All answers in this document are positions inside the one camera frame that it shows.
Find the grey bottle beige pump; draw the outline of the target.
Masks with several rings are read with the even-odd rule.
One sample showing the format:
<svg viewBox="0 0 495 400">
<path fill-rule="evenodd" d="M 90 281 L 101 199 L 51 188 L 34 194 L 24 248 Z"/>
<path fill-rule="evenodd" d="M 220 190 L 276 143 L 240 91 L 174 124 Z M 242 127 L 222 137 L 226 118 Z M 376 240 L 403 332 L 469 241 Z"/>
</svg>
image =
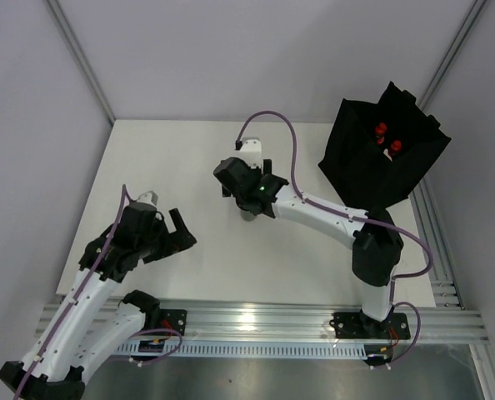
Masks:
<svg viewBox="0 0 495 400">
<path fill-rule="evenodd" d="M 254 221 L 258 216 L 255 214 L 252 214 L 251 212 L 241 210 L 240 211 L 241 218 L 246 221 L 246 222 L 251 222 Z"/>
</svg>

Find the small red bottle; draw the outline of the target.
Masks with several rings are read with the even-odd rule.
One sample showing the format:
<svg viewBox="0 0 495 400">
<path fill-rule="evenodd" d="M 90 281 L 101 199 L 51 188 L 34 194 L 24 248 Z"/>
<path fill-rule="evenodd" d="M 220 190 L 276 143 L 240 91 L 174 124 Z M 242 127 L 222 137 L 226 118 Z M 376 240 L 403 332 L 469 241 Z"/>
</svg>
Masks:
<svg viewBox="0 0 495 400">
<path fill-rule="evenodd" d="M 388 155 L 393 158 L 397 156 L 401 151 L 402 151 L 403 145 L 400 140 L 394 140 L 389 148 L 388 148 Z"/>
</svg>

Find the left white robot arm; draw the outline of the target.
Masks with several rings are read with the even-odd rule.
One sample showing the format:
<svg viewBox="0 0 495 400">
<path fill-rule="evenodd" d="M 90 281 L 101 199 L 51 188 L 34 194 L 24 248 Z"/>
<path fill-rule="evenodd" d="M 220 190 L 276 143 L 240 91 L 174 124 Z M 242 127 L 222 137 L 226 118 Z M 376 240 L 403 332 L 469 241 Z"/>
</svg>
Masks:
<svg viewBox="0 0 495 400">
<path fill-rule="evenodd" d="M 93 374 L 129 338 L 183 338 L 183 328 L 168 321 L 160 301 L 140 290 L 126 294 L 99 329 L 88 330 L 139 263 L 163 260 L 196 244 L 179 210 L 171 209 L 169 216 L 172 231 L 151 194 L 121 203 L 114 222 L 85 247 L 75 280 L 42 336 L 21 359 L 2 365 L 0 380 L 14 398 L 79 399 Z"/>
</svg>

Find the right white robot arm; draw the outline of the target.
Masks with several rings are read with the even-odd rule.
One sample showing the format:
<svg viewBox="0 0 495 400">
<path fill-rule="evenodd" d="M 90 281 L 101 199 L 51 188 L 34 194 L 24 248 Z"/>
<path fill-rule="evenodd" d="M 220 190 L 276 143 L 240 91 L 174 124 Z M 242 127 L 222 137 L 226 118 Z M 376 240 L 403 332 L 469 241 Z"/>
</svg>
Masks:
<svg viewBox="0 0 495 400">
<path fill-rule="evenodd" d="M 385 209 L 368 212 L 314 200 L 287 179 L 251 168 L 238 157 L 222 160 L 213 176 L 237 207 L 252 216 L 265 215 L 311 228 L 333 238 L 352 253 L 352 273 L 362 283 L 362 330 L 379 337 L 391 325 L 391 282 L 403 240 Z"/>
</svg>

